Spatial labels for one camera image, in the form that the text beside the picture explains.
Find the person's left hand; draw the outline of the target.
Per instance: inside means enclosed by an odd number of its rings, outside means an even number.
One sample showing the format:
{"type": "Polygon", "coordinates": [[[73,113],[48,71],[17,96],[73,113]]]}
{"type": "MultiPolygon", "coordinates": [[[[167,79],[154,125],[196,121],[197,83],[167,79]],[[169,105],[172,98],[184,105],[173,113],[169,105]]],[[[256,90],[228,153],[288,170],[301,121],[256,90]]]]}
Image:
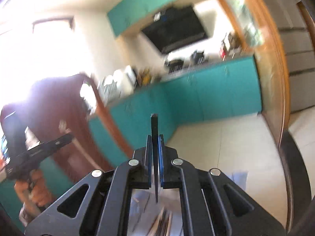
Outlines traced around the person's left hand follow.
{"type": "Polygon", "coordinates": [[[32,186],[27,181],[16,180],[14,189],[22,203],[28,210],[35,207],[44,207],[55,201],[54,195],[47,188],[45,178],[40,169],[31,173],[32,186]]]}

